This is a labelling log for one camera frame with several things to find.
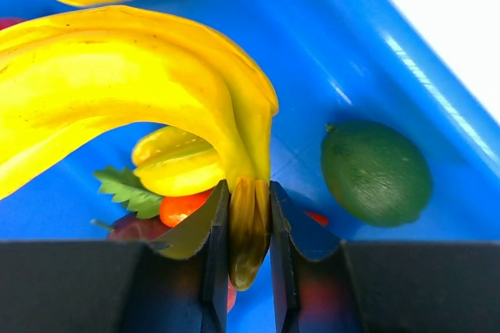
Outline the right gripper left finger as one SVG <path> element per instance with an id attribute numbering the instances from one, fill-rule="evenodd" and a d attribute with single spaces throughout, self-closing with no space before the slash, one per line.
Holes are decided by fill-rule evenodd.
<path id="1" fill-rule="evenodd" d="M 2 331 L 225 331 L 229 197 L 149 243 L 2 242 Z"/>

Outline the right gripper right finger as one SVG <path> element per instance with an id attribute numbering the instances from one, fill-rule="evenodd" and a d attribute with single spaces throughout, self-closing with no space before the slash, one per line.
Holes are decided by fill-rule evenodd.
<path id="1" fill-rule="evenodd" d="M 345 241 L 270 185 L 279 332 L 496 332 L 497 242 Z"/>

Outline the yellow banana bunch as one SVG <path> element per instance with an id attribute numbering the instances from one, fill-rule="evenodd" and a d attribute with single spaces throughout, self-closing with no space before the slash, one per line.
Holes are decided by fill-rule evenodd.
<path id="1" fill-rule="evenodd" d="M 224 34 L 167 13 L 105 5 L 1 32 L 1 195 L 85 143 L 136 122 L 206 140 L 231 193 L 229 275 L 248 289 L 270 244 L 269 78 Z"/>

